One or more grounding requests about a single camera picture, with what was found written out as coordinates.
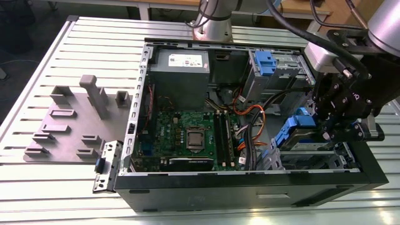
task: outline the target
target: screw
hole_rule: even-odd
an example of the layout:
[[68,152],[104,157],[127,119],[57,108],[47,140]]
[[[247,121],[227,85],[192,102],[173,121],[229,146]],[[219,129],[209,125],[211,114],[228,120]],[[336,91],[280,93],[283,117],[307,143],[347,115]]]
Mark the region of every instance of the screw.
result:
[[343,74],[347,76],[347,78],[352,78],[352,74],[351,74],[351,72],[345,69],[345,70],[343,70]]
[[329,140],[329,139],[331,139],[331,138],[329,138],[329,134],[328,134],[327,132],[323,134],[323,137],[324,137],[325,140]]

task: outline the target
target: chip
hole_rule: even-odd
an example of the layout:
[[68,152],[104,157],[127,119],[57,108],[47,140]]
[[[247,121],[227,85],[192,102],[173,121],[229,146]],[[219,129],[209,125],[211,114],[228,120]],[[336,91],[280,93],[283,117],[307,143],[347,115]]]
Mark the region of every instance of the chip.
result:
[[193,153],[205,149],[204,129],[187,129],[187,149]]

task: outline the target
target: gray block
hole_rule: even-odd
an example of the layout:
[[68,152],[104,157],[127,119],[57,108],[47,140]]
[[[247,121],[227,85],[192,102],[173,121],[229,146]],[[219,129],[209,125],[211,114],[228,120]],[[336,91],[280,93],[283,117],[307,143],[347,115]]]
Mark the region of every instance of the gray block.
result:
[[104,88],[99,88],[99,93],[100,93],[100,97],[101,97],[104,104],[108,105],[108,96],[107,96]]
[[71,117],[75,118],[77,116],[76,111],[73,109],[60,109],[60,110],[52,110],[49,115],[52,117]]
[[76,155],[80,158],[93,158],[93,159],[96,159],[99,157],[99,154],[97,154],[97,152],[95,151],[93,148],[77,149],[76,150]]
[[81,136],[81,142],[88,145],[88,144],[101,144],[101,138],[99,135],[83,135]]
[[56,86],[49,96],[57,105],[69,105],[67,96],[73,96],[73,93],[68,86]]
[[32,137],[33,141],[36,141],[36,143],[55,143],[56,138],[53,135],[51,135],[51,133],[35,133],[33,137]]
[[41,131],[47,133],[68,133],[71,131],[71,127],[68,125],[44,124]]
[[115,101],[117,103],[119,108],[131,108],[131,97],[127,91],[117,91],[117,95],[115,97]]
[[28,147],[25,150],[25,155],[33,158],[47,157],[49,151],[44,147]]
[[97,115],[101,120],[109,117],[109,113],[107,111],[107,104],[103,100],[97,86],[96,86],[97,78],[93,75],[83,75],[80,78],[80,86],[87,90],[89,96],[89,102],[95,106]]

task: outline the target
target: metal bracket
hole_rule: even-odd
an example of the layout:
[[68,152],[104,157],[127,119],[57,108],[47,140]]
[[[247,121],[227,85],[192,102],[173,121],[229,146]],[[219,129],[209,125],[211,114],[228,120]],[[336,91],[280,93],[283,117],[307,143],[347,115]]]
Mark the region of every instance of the metal bracket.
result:
[[115,180],[119,172],[120,153],[123,143],[120,141],[107,142],[103,148],[101,157],[96,161],[96,179],[93,194],[116,193],[113,190]]
[[377,129],[376,129],[376,123],[375,123],[373,115],[371,114],[365,119],[361,120],[361,122],[367,124],[371,137],[376,138],[379,136],[379,132],[377,132]]

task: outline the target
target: aluminum profile table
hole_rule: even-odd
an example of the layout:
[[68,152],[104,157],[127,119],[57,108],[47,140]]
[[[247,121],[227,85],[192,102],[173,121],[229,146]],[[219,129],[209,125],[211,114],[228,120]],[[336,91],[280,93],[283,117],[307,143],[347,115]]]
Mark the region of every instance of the aluminum profile table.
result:
[[[67,21],[0,127],[0,222],[73,224],[400,224],[400,108],[384,107],[384,142],[371,142],[389,184],[312,208],[135,213],[117,194],[92,194],[93,166],[35,164],[24,148],[40,127],[55,85],[79,87],[83,74],[115,93],[136,92],[144,38],[191,39],[183,23],[80,17]],[[304,46],[285,30],[233,27],[240,43]]]

